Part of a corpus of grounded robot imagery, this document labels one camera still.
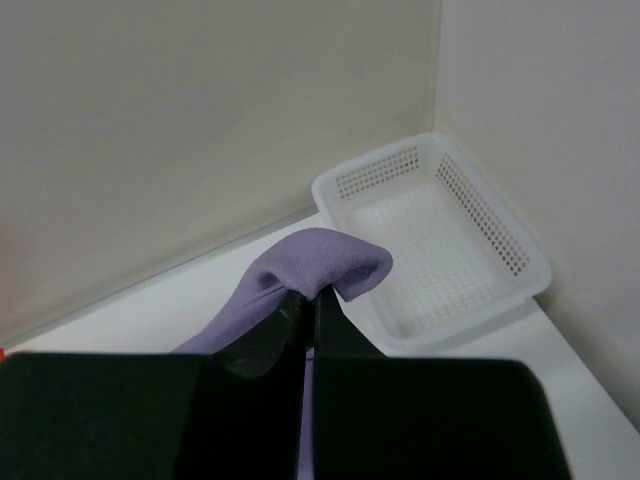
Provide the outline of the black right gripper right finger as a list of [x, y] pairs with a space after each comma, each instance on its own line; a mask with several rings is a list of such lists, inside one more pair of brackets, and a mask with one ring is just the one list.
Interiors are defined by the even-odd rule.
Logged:
[[568, 479], [545, 391], [522, 362], [397, 358], [315, 302], [312, 458], [318, 479]]

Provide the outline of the lavender t shirt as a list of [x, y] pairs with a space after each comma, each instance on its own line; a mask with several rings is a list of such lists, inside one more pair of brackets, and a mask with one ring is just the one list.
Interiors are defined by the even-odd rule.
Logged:
[[381, 352], [340, 308], [379, 285], [390, 253], [323, 228], [260, 255], [179, 347], [198, 363], [179, 479], [376, 479], [388, 472], [358, 402]]

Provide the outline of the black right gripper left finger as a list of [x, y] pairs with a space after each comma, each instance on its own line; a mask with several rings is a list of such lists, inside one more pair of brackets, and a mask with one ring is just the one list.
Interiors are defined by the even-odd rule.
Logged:
[[1, 365], [5, 479], [292, 479], [306, 303], [210, 355], [18, 353]]

